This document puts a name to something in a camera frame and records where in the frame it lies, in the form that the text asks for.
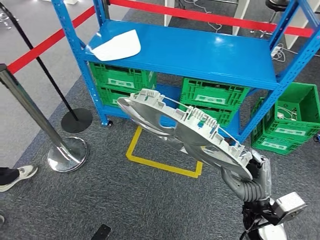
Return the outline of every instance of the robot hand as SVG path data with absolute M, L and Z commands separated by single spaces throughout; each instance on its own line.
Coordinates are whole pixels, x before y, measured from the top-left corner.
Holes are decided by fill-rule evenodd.
M 221 168 L 222 178 L 238 198 L 244 201 L 241 236 L 249 240 L 287 240 L 284 222 L 294 219 L 306 204 L 297 193 L 291 192 L 275 201 L 271 195 L 270 161 L 251 149 L 252 159 L 246 166 L 252 181 L 245 181 L 228 169 Z

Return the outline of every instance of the white plastic lamp housing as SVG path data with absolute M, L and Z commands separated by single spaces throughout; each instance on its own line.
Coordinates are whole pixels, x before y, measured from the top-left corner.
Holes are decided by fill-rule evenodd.
M 192 106 L 185 106 L 186 111 L 167 106 L 163 102 L 165 98 L 181 104 L 150 89 L 131 93 L 130 97 L 119 97 L 117 102 L 134 122 L 177 150 L 211 166 L 229 169 L 242 179 L 252 180 L 251 174 L 246 168 L 252 155 L 220 128 L 215 118 Z M 163 126 L 160 123 L 162 116 L 171 118 L 176 125 Z M 218 133 L 219 130 L 226 133 L 235 144 L 229 145 Z

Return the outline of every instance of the shelf upright post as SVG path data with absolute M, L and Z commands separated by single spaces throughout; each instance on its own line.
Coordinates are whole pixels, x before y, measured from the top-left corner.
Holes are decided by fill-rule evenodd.
M 276 76 L 278 86 L 273 91 L 269 91 L 262 105 L 247 123 L 242 132 L 240 133 L 239 139 L 238 140 L 239 142 L 245 141 L 318 49 L 320 49 L 320 25 L 318 25 L 286 69 Z
M 87 61 L 85 61 L 83 57 L 85 54 L 83 53 L 82 45 L 79 39 L 77 37 L 77 34 L 75 33 L 75 28 L 73 27 L 72 22 L 71 21 L 70 16 L 68 13 L 68 10 L 63 3 L 63 0 L 51 1 L 57 17 L 59 18 L 62 29 L 63 29 L 64 34 L 70 45 L 71 50 L 72 51 L 74 57 L 78 63 L 78 68 L 82 74 L 83 80 L 86 84 L 88 92 L 94 103 L 97 114 L 100 116 L 102 122 L 102 125 L 107 126 L 109 122 L 108 118 L 103 113 L 103 105 L 100 99 Z
M 269 40 L 269 46 L 270 51 L 272 51 L 275 45 L 280 40 L 281 36 L 285 33 L 288 24 L 294 16 L 297 10 L 299 7 L 299 3 L 296 0 L 290 1 L 289 4 L 285 9 L 283 16 L 278 21 L 276 25 L 276 28 L 274 30 L 273 34 Z
M 109 19 L 109 16 L 106 16 L 104 4 L 101 0 L 93 0 L 93 4 L 100 27 L 101 27 L 106 19 Z

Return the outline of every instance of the shoe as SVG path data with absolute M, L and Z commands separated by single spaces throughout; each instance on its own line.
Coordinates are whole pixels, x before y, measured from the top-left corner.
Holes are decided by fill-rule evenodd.
M 5 217 L 2 215 L 0 215 L 0 229 L 5 224 Z
M 35 167 L 32 165 L 26 165 L 26 166 L 18 167 L 17 169 L 19 170 L 20 175 L 16 180 L 11 182 L 9 184 L 0 185 L 0 193 L 8 191 L 19 181 L 24 180 L 24 179 L 29 179 L 38 171 L 38 167 Z

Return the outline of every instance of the white cable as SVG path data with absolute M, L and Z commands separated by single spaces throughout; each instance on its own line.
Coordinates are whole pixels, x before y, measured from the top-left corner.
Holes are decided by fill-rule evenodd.
M 206 13 L 206 14 L 211 14 L 212 13 L 211 11 L 207 11 L 207 9 L 205 7 L 204 7 L 204 6 L 200 6 L 200 5 L 196 4 L 196 2 L 198 2 L 198 0 L 192 0 L 192 1 L 183 0 L 183 1 L 185 3 L 187 3 L 187 4 L 193 4 L 193 5 L 196 6 L 196 7 L 203 9 L 203 10 L 205 10 L 205 13 Z M 223 27 L 223 25 L 218 24 L 218 23 L 216 23 L 216 25 L 219 26 L 218 28 L 214 27 L 214 25 L 211 24 L 210 22 L 208 22 L 208 25 L 209 25 L 211 28 L 214 29 L 216 33 L 217 33 L 219 30 L 220 30 Z
M 283 110 L 283 111 L 287 112 L 288 114 L 290 115 L 290 118 L 288 118 L 288 117 L 285 117 L 285 114 L 284 114 L 283 117 L 285 119 L 287 119 L 287 120 L 297 120 L 297 113 L 296 112 L 290 111 L 289 109 L 287 109 L 287 108 L 285 108 L 285 107 L 282 107 L 282 106 L 278 106 L 278 109 Z
M 286 55 L 285 54 L 284 50 L 292 54 L 298 54 L 297 52 L 285 48 L 283 43 L 279 43 L 276 47 L 278 47 L 279 50 L 278 50 L 274 56 L 272 56 L 272 59 L 278 62 L 284 63 L 286 61 Z M 314 56 L 320 57 L 320 55 L 318 54 L 315 54 Z

